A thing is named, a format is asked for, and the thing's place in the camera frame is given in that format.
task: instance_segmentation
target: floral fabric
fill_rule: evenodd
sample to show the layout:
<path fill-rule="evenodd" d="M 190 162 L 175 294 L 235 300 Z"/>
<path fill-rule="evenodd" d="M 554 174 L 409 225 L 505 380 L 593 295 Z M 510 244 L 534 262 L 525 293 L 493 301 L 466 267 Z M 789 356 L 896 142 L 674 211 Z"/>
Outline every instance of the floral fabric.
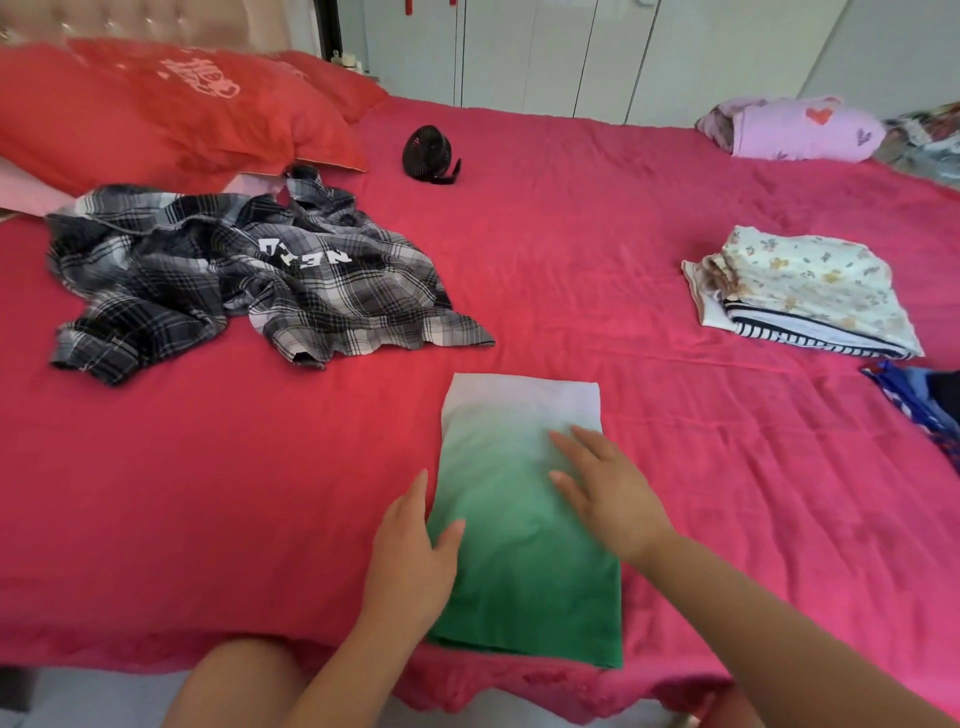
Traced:
<path fill-rule="evenodd" d="M 803 316 L 924 355 L 894 293 L 890 266 L 865 245 L 737 226 L 703 266 L 727 302 Z"/>

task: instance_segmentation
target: red bedsheet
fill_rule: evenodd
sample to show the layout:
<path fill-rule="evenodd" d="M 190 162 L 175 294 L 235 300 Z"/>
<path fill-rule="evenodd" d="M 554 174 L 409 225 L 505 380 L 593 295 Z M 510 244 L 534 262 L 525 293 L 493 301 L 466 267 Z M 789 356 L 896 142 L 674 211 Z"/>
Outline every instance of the red bedsheet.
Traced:
<path fill-rule="evenodd" d="M 464 160 L 453 186 L 400 170 L 425 123 Z M 866 243 L 929 365 L 960 367 L 960 196 L 675 129 L 393 100 L 359 131 L 371 172 L 327 181 L 431 255 L 495 348 L 318 372 L 241 318 L 111 390 L 47 365 L 83 303 L 46 272 L 41 223 L 0 226 L 0 664 L 181 669 L 236 633 L 321 660 L 384 508 L 436 470 L 453 373 L 498 372 L 599 382 L 604 428 L 682 532 L 960 714 L 960 479 L 860 361 L 701 328 L 680 272 L 735 224 Z M 622 671 L 424 646 L 398 693 L 458 710 L 499 687 L 586 721 L 724 679 L 643 579 L 623 598 Z"/>

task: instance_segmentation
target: red pillow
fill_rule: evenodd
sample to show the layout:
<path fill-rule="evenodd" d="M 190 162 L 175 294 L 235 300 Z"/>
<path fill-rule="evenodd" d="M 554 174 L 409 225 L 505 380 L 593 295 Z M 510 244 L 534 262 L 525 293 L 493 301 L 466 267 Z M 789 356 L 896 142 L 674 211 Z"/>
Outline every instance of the red pillow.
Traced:
<path fill-rule="evenodd" d="M 120 38 L 70 48 L 125 83 L 198 171 L 277 174 L 294 158 L 363 170 L 359 141 L 310 84 L 258 56 Z"/>
<path fill-rule="evenodd" d="M 309 53 L 283 51 L 268 58 L 322 91 L 350 124 L 390 95 L 375 81 Z"/>
<path fill-rule="evenodd" d="M 70 195 L 111 182 L 178 192 L 223 188 L 198 175 L 124 85 L 45 43 L 0 47 L 0 157 Z"/>

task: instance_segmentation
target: forearm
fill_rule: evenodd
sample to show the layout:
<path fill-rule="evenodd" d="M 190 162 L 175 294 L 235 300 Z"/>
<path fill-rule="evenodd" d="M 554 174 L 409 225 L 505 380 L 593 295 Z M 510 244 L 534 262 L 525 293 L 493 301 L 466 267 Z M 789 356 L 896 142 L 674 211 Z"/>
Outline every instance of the forearm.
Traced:
<path fill-rule="evenodd" d="M 361 617 L 283 728 L 372 728 L 417 640 Z"/>
<path fill-rule="evenodd" d="M 957 726 L 705 546 L 673 537 L 634 566 L 704 638 L 767 728 Z"/>

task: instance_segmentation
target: white cabinet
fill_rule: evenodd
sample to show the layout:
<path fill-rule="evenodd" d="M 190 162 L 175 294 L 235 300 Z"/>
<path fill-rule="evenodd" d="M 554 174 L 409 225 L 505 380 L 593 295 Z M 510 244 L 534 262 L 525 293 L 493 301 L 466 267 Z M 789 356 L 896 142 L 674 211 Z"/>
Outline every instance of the white cabinet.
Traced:
<path fill-rule="evenodd" d="M 523 110 L 573 116 L 597 0 L 540 0 Z"/>
<path fill-rule="evenodd" d="M 463 106 L 572 116 L 596 2 L 467 2 Z"/>
<path fill-rule="evenodd" d="M 736 96 L 796 96 L 846 0 L 660 0 L 627 121 L 690 127 Z"/>
<path fill-rule="evenodd" d="M 622 124 L 634 95 L 657 0 L 598 0 L 575 116 Z"/>
<path fill-rule="evenodd" d="M 473 0 L 465 13 L 463 106 L 523 111 L 537 0 Z"/>
<path fill-rule="evenodd" d="M 457 6 L 412 0 L 408 15 L 404 0 L 363 4 L 370 71 L 383 87 L 395 96 L 453 104 Z"/>
<path fill-rule="evenodd" d="M 363 7 L 370 70 L 394 95 L 690 127 L 736 96 L 797 95 L 845 3 L 363 0 Z"/>

